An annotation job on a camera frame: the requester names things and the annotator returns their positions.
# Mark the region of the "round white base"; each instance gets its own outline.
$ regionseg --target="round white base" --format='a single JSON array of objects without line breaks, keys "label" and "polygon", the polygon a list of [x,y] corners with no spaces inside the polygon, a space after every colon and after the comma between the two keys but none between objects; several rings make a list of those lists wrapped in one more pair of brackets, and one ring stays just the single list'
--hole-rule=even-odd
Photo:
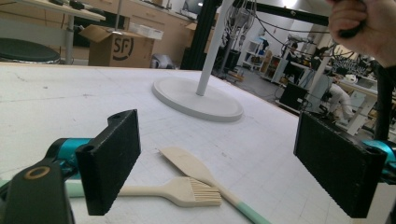
[{"label": "round white base", "polygon": [[166,77],[155,81],[152,91],[164,104],[198,119],[233,122],[242,117],[244,110],[234,98],[210,86],[200,96],[197,88],[194,80]]}]

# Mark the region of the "wooden spatula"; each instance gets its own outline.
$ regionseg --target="wooden spatula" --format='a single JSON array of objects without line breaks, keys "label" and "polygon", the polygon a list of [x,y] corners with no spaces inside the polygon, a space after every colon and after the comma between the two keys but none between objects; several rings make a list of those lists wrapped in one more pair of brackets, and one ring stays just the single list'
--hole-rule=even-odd
[{"label": "wooden spatula", "polygon": [[206,166],[195,158],[189,151],[179,147],[167,147],[160,149],[161,153],[171,161],[181,172],[189,177],[195,178],[212,187],[217,187],[220,194],[242,214],[248,217],[254,223],[270,224],[270,222],[262,217],[259,213],[250,208],[247,204],[239,200],[229,190],[224,188]]}]

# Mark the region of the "brush bristles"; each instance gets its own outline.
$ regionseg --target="brush bristles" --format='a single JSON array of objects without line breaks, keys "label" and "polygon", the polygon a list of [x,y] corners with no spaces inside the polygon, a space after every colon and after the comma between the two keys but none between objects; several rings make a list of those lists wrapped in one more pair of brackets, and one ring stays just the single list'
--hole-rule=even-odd
[{"label": "brush bristles", "polygon": [[201,205],[201,206],[221,205],[221,195],[219,193],[218,188],[210,187],[207,184],[198,181],[194,178],[190,178],[190,182],[197,205]]}]

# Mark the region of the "sf logo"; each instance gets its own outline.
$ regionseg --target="sf logo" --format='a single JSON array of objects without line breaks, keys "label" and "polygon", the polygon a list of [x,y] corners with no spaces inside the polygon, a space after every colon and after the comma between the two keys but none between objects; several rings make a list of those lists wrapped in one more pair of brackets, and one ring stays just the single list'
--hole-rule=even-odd
[{"label": "sf logo", "polygon": [[134,49],[134,39],[131,37],[115,38],[114,45],[113,60],[123,61],[131,56]]}]

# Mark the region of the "human hand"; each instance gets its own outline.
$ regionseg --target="human hand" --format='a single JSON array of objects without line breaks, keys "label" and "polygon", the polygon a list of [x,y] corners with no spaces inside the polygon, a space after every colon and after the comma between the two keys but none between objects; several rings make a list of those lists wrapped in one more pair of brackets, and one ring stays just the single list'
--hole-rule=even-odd
[{"label": "human hand", "polygon": [[[332,5],[329,29],[339,44],[371,55],[384,67],[396,65],[396,3],[394,0],[326,0]],[[364,22],[350,38],[339,35]]]}]

